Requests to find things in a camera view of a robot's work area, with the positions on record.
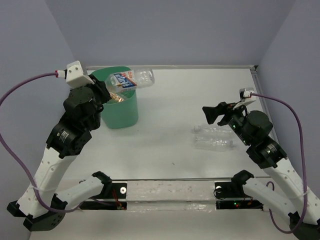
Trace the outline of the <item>orange label tea bottle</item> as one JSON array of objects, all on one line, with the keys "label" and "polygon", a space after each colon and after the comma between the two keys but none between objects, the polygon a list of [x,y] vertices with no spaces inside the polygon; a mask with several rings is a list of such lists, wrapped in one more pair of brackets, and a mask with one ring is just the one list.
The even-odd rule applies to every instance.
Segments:
[{"label": "orange label tea bottle", "polygon": [[123,94],[120,94],[120,93],[110,92],[109,94],[116,103],[123,102],[127,99]]}]

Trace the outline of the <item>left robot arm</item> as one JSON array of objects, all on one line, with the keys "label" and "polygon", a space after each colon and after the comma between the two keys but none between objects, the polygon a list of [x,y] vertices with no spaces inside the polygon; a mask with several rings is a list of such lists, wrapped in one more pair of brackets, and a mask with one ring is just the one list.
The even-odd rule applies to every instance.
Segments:
[{"label": "left robot arm", "polygon": [[64,113],[51,130],[43,158],[34,176],[27,171],[30,185],[16,201],[7,206],[14,217],[24,218],[30,232],[50,231],[66,213],[75,211],[88,199],[110,194],[112,180],[101,171],[65,191],[57,188],[71,163],[92,138],[91,132],[101,126],[104,104],[111,100],[103,81],[93,74],[90,83],[72,88],[63,102]]}]

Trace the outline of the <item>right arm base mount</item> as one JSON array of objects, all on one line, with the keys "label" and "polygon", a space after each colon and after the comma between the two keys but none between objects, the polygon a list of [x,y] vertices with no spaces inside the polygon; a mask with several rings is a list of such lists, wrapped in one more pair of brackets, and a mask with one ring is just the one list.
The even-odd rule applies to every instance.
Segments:
[{"label": "right arm base mount", "polygon": [[213,195],[216,198],[217,210],[263,210],[264,205],[246,195],[243,188],[231,181],[214,183]]}]

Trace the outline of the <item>clear bottle blue-orange label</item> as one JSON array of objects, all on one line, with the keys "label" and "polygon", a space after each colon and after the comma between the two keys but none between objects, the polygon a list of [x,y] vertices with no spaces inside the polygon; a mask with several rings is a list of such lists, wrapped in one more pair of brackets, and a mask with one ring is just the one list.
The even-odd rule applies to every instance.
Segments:
[{"label": "clear bottle blue-orange label", "polygon": [[112,93],[123,93],[148,88],[153,86],[154,83],[155,77],[153,71],[143,68],[112,73],[105,81],[106,88]]}]

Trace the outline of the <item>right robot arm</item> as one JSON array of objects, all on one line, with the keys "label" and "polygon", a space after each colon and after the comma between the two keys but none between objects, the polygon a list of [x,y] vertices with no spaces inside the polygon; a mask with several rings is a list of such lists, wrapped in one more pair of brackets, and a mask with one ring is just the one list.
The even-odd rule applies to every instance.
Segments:
[{"label": "right robot arm", "polygon": [[258,110],[247,111],[240,103],[221,102],[215,107],[204,106],[202,110],[208,124],[218,117],[219,126],[229,126],[242,143],[248,147],[246,153],[273,183],[278,185],[284,196],[272,187],[260,183],[252,173],[242,170],[235,174],[230,190],[235,196],[246,194],[258,200],[272,213],[289,223],[288,234],[299,240],[320,238],[320,199],[297,174],[282,147],[269,133],[273,128],[268,116]]}]

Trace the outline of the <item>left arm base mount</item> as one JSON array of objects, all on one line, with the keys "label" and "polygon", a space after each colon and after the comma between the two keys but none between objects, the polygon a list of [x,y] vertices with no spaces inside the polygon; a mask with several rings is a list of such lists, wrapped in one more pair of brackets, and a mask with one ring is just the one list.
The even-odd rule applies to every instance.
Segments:
[{"label": "left arm base mount", "polygon": [[122,211],[127,209],[127,181],[113,181],[110,189],[103,190],[80,206],[81,210]]}]

